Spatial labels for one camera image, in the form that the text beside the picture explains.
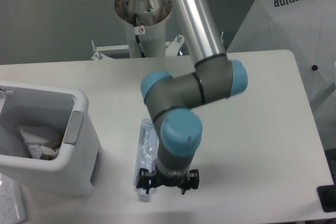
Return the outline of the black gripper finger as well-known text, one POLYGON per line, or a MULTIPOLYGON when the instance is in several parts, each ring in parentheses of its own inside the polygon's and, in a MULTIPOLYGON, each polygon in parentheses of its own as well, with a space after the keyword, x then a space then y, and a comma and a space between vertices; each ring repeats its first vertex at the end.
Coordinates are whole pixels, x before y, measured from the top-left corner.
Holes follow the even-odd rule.
POLYGON ((148 195, 152 188, 159 187, 157 171, 149 172, 148 169, 140 168, 137 174, 136 188, 145 191, 148 195))
POLYGON ((181 182, 181 194, 185 195, 188 190, 197 190, 199 187, 199 170, 193 169, 188 171, 181 182))

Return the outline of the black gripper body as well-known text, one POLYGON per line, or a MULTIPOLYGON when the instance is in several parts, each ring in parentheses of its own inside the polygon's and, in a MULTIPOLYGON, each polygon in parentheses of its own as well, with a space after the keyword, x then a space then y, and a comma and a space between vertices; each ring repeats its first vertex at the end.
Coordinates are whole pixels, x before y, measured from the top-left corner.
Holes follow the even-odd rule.
POLYGON ((187 173, 183 175, 174 175, 168 177, 165 176, 158 169, 155 170, 155 188, 158 188, 160 186, 184 188, 190 187, 190 184, 190 179, 187 177, 187 173))

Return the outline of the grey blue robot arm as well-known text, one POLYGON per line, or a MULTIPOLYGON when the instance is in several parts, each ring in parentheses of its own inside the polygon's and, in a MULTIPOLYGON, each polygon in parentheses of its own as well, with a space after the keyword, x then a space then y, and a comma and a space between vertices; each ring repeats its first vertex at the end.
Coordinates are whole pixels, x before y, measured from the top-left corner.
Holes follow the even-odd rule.
POLYGON ((202 139, 202 123, 193 109, 244 92, 247 72, 229 60, 206 0, 115 0, 114 8, 127 30, 130 56, 165 55, 165 21, 175 11, 194 71, 173 77, 155 71, 141 82, 141 93, 159 138, 155 168, 139 168, 135 186, 141 194, 160 186, 182 193, 199 186, 199 172, 190 169, 202 139))

